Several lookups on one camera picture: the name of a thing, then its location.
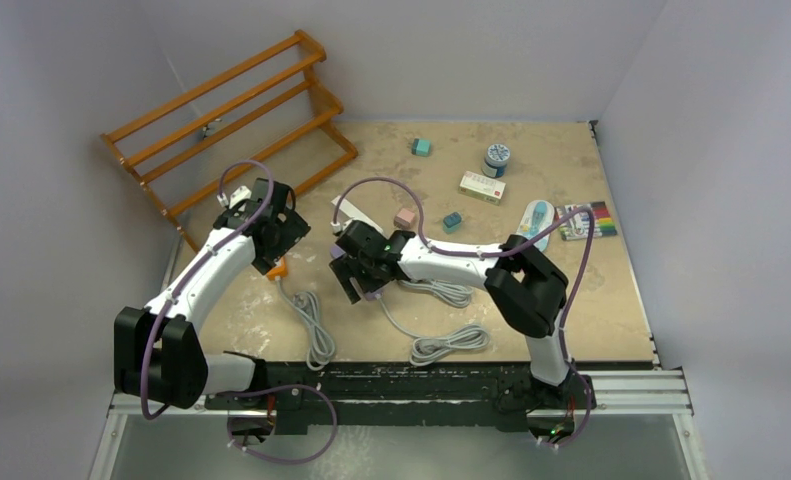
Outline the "purple power strip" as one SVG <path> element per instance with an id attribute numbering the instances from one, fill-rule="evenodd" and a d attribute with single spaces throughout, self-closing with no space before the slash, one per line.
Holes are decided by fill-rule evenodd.
<path id="1" fill-rule="evenodd" d="M 329 267 L 350 304 L 382 298 L 383 285 L 376 282 L 358 259 L 348 255 L 337 245 L 330 248 L 330 255 Z"/>

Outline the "white power strip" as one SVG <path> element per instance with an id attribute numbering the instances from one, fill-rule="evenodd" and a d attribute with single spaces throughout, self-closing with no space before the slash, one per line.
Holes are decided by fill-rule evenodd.
<path id="1" fill-rule="evenodd" d="M 342 201 L 339 201 L 339 196 L 336 196 L 331 200 L 331 203 L 337 212 L 337 219 L 344 227 L 346 227 L 351 221 L 358 220 L 368 224 L 378 233 L 384 233 L 383 228 L 379 224 L 377 224 L 373 219 L 362 212 L 349 200 L 343 199 Z"/>

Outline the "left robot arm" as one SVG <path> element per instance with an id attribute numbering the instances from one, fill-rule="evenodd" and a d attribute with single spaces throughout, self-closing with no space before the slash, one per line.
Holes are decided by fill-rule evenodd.
<path id="1" fill-rule="evenodd" d="M 241 272 L 274 270 L 309 233 L 295 200 L 291 186 L 265 178 L 251 190 L 239 188 L 180 275 L 145 306 L 118 313 L 113 329 L 118 392 L 178 408 L 225 392 L 246 409 L 266 402 L 264 361 L 238 352 L 206 354 L 199 332 Z"/>

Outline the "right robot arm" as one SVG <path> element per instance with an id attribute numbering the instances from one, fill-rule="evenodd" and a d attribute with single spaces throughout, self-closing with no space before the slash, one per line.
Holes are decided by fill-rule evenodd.
<path id="1" fill-rule="evenodd" d="M 535 399 L 555 407 L 570 396 L 571 367 L 560 332 L 572 302 L 569 279 L 534 240 L 512 234 L 501 244 L 467 245 L 407 230 L 384 236 L 360 220 L 332 228 L 343 253 L 330 268 L 350 302 L 394 282 L 442 281 L 483 290 L 525 338 Z"/>

